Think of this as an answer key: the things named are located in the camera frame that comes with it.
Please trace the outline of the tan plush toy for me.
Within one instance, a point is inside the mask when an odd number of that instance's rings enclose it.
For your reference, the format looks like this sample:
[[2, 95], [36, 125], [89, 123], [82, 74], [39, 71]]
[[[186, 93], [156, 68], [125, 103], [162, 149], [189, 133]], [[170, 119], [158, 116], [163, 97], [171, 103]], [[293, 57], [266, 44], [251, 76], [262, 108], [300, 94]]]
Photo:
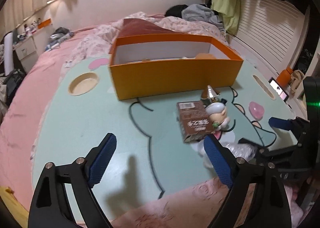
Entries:
[[195, 58], [196, 59], [216, 59], [216, 57], [210, 53], [198, 53]]

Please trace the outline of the crumpled clear plastic wrap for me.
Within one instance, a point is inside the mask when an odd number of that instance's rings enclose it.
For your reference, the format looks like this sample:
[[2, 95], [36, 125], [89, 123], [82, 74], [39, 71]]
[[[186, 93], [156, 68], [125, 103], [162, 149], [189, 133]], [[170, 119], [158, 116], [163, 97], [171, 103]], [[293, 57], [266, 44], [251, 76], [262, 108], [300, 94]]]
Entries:
[[[257, 149], [256, 147], [248, 144], [239, 144], [239, 143], [229, 143], [229, 142], [221, 142], [220, 143], [223, 147], [228, 148], [231, 153], [236, 158], [243, 158], [246, 161], [250, 161], [254, 158]], [[199, 156], [203, 159], [203, 165], [205, 168], [213, 169], [213, 165], [208, 158], [207, 153], [204, 150], [204, 140], [201, 140], [197, 145], [194, 145], [193, 148]]]

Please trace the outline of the smartphone with lit screen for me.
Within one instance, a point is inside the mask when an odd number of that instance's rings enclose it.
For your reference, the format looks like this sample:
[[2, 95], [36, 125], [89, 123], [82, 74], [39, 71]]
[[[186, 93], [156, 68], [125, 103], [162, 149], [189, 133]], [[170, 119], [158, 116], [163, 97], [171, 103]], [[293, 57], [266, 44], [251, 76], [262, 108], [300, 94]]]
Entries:
[[270, 80], [268, 81], [270, 86], [274, 89], [274, 91], [278, 94], [278, 96], [286, 102], [289, 98], [289, 95], [286, 93], [286, 91], [278, 84], [278, 82], [271, 77]]

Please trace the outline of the pink heart jelly toy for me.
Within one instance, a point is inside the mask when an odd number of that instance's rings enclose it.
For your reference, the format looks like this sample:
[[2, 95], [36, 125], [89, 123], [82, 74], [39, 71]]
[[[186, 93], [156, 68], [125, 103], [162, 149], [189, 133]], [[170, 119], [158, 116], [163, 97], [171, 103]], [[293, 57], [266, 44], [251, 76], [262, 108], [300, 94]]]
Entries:
[[264, 107], [256, 102], [251, 101], [249, 103], [249, 112], [254, 117], [256, 121], [260, 121], [263, 118], [264, 115]]

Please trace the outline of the chibi doll figurine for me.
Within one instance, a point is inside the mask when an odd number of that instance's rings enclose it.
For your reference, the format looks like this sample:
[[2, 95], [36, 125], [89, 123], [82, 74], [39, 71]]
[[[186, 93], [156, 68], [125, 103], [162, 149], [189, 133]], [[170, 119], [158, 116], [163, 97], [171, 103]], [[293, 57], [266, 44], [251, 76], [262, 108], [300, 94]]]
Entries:
[[222, 102], [213, 102], [205, 108], [213, 130], [219, 131], [227, 128], [230, 118], [227, 115], [227, 107]]

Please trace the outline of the brown cigarette pack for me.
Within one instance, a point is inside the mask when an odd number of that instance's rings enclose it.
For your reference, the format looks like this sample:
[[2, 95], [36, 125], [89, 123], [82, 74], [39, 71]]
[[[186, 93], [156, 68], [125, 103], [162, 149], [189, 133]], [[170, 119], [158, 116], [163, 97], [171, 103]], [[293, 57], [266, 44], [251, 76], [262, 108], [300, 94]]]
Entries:
[[184, 143], [200, 142], [214, 131], [201, 101], [178, 102], [177, 120]]

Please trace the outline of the pink floral quilt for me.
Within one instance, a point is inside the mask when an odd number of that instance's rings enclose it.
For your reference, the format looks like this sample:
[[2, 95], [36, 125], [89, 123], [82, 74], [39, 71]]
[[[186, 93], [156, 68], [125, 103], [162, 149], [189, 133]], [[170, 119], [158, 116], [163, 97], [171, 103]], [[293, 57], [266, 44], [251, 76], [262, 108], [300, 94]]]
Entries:
[[[107, 54], [122, 26], [116, 21], [77, 30], [56, 50], [40, 55], [9, 106], [1, 124], [1, 198], [26, 226], [33, 160], [47, 109], [67, 73], [83, 60]], [[131, 209], [112, 220], [115, 227], [206, 227], [227, 194], [212, 178]]]

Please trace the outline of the light green lap table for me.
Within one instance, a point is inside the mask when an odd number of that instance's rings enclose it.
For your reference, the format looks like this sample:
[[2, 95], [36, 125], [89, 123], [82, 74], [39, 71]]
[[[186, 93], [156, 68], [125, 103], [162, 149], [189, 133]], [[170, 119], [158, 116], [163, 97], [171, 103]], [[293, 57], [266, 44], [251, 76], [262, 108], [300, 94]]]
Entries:
[[93, 90], [69, 94], [71, 81], [88, 66], [86, 59], [70, 69], [47, 109], [33, 160], [34, 184], [47, 162], [70, 164], [108, 133], [115, 134], [117, 147], [93, 193], [109, 220], [216, 176], [196, 146], [184, 143], [177, 120], [176, 104], [199, 100], [200, 91], [119, 101], [108, 67], [101, 66]]

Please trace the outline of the orange cardboard box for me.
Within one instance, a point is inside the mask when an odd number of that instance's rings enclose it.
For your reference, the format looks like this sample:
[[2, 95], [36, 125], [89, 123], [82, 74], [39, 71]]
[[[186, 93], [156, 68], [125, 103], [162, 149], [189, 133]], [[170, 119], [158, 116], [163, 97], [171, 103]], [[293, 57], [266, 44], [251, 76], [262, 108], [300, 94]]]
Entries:
[[[196, 59], [198, 53], [216, 59]], [[242, 58], [214, 37], [146, 34], [117, 38], [110, 72], [119, 100], [231, 86]]]

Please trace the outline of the white drawer cabinet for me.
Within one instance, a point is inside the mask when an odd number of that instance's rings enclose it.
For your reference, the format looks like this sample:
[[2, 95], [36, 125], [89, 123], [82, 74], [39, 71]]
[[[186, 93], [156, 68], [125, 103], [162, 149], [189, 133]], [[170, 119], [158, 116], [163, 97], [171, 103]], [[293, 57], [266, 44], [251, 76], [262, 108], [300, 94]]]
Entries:
[[17, 57], [25, 72], [28, 73], [31, 71], [39, 58], [33, 37], [29, 37], [24, 41], [19, 42], [14, 50], [16, 51]]

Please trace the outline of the grey clothes pile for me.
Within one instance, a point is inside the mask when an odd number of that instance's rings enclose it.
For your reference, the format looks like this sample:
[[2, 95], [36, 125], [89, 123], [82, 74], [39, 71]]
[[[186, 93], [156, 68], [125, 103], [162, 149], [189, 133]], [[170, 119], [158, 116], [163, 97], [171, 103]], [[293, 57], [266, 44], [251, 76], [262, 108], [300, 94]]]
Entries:
[[224, 30], [223, 20], [210, 8], [201, 4], [192, 4], [182, 12], [182, 19], [186, 21], [202, 21], [215, 25], [220, 31]]

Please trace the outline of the maroon blanket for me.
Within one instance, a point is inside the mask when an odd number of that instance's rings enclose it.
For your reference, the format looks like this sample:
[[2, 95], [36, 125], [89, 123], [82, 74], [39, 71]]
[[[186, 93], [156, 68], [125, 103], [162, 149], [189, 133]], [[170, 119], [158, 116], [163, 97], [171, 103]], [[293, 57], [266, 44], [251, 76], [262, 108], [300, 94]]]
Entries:
[[146, 34], [178, 34], [178, 32], [159, 27], [146, 20], [131, 18], [124, 19], [123, 27], [119, 31], [118, 38]]

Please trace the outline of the black clothes pile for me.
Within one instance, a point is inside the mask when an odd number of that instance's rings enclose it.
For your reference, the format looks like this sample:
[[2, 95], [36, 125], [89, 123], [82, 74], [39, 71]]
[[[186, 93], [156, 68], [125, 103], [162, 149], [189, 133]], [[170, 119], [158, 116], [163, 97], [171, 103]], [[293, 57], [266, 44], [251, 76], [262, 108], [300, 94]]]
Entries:
[[172, 6], [165, 12], [164, 16], [182, 18], [182, 11], [185, 10], [187, 7], [188, 5]]

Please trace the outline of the silver cone keychain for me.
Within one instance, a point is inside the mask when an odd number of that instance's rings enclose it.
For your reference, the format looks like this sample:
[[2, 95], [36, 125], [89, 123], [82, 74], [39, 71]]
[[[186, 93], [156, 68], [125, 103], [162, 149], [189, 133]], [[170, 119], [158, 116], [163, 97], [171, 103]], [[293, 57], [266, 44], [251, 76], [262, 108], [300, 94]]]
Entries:
[[220, 95], [220, 92], [210, 85], [206, 86], [201, 93], [201, 99], [214, 100]]

